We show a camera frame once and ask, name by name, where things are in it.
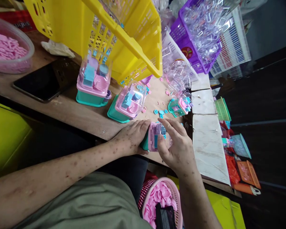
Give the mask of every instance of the black phone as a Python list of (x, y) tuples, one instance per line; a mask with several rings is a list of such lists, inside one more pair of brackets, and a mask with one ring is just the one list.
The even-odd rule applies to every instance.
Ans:
[(69, 58), (58, 60), (13, 82), (13, 88), (43, 103), (76, 83), (80, 66)]

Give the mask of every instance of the table surface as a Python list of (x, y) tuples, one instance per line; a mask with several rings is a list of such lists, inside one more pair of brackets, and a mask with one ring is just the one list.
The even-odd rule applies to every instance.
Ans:
[[(27, 33), (27, 35), (35, 46), (32, 71), (35, 71), (58, 58), (57, 56), (49, 54), (41, 46), (40, 42), (48, 41), (47, 37), (38, 31)], [(80, 65), (82, 58), (76, 53), (75, 55), (76, 58), (73, 60)], [(43, 104), (11, 87), (15, 80), (27, 74), (28, 73), (12, 75), (0, 73), (0, 95), (104, 140), (112, 139), (122, 128), (136, 120), (150, 119), (151, 121), (156, 122), (159, 115), (154, 114), (153, 111), (155, 109), (167, 109), (167, 105), (171, 99), (170, 96), (165, 94), (165, 89), (168, 87), (167, 83), (161, 82), (160, 79), (153, 77), (150, 81), (151, 94), (147, 95), (144, 104), (146, 112), (138, 114), (138, 117), (134, 121), (121, 124), (107, 117), (107, 111), (115, 95), (119, 94), (122, 90), (122, 87), (119, 86), (116, 81), (112, 80), (109, 87), (109, 90), (112, 92), (112, 99), (106, 106), (101, 108), (85, 106), (77, 103), (75, 100), (77, 94), (76, 85), (73, 85), (70, 89), (54, 98), (51, 102)], [(164, 117), (174, 118), (170, 113), (165, 114)], [(181, 122), (182, 118), (178, 117), (176, 120)], [(146, 157), (160, 164), (166, 165), (162, 162), (158, 152), (150, 152)]]

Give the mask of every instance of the green plastic basket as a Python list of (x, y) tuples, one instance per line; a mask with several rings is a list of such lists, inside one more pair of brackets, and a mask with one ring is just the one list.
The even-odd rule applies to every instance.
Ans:
[(225, 99), (220, 97), (220, 99), (215, 100), (214, 102), (215, 102), (216, 111), (218, 113), (219, 120), (231, 121), (231, 116), (227, 108)]

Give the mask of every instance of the green shirt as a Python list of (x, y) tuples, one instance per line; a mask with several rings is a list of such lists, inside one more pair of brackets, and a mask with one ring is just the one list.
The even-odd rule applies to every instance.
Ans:
[(151, 229), (119, 178), (93, 172), (19, 223), (15, 228)]

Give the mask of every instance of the person's left hand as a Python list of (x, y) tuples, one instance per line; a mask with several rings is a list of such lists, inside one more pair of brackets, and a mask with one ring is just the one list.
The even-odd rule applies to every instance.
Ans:
[(140, 147), (150, 125), (150, 120), (137, 120), (133, 124), (123, 128), (111, 141), (123, 156), (134, 154), (148, 154), (148, 151)]

